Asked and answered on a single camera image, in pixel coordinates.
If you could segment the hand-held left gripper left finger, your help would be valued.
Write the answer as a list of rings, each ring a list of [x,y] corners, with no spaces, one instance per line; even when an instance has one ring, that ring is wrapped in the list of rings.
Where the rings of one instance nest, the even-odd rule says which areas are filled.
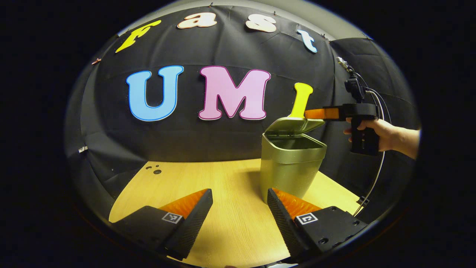
[[[113,225],[139,245],[179,261],[187,258],[213,204],[203,189],[160,208],[144,206]]]

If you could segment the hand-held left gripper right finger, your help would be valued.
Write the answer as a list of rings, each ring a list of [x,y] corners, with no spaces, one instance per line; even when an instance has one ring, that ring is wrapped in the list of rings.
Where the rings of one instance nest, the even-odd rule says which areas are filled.
[[[290,254],[284,263],[325,254],[368,225],[336,206],[320,208],[277,188],[268,189],[267,205]]]

